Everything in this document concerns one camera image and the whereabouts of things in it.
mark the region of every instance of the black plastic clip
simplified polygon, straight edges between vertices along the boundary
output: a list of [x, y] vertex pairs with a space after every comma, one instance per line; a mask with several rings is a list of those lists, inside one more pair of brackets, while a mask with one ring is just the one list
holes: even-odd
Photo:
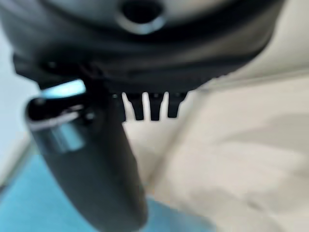
[[170, 93], [169, 94], [169, 118], [177, 118], [180, 104], [185, 100], [188, 93]]
[[122, 94], [113, 94], [112, 98], [116, 102], [116, 107], [117, 107], [117, 110], [119, 112], [122, 122], [125, 122], [126, 121], [126, 109], [125, 109], [124, 100], [122, 98]]
[[135, 119], [137, 121], [144, 120], [144, 106], [143, 106], [143, 98], [142, 94], [126, 94], [127, 99], [131, 102]]
[[161, 104], [163, 93], [149, 93], [150, 116], [152, 121], [160, 121]]

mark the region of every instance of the round hole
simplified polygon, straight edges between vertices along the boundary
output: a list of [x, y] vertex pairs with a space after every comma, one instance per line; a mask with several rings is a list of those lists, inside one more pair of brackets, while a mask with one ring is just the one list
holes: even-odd
[[147, 24], [158, 18], [163, 8], [158, 2], [150, 0], [130, 0], [122, 6], [123, 15], [133, 23]]

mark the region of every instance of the blue surface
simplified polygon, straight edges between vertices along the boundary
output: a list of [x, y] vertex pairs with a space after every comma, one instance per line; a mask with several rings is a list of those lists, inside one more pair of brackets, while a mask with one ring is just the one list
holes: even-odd
[[[142, 232], [214, 232], [198, 217], [149, 200], [150, 218]], [[33, 156], [0, 199], [0, 232], [95, 232], [74, 209], [49, 173]]]

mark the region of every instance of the white floor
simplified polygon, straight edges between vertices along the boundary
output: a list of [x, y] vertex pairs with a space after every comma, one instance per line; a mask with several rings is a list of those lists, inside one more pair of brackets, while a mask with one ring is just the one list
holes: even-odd
[[204, 95], [148, 191], [224, 232], [309, 230], [309, 75]]

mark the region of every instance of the black pole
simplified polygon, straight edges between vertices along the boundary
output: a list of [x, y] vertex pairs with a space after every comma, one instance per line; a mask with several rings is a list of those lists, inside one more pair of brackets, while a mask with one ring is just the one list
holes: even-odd
[[147, 202], [116, 103], [111, 97], [101, 106], [77, 102], [32, 100], [26, 121], [34, 141], [67, 197], [97, 230], [138, 231], [147, 221]]

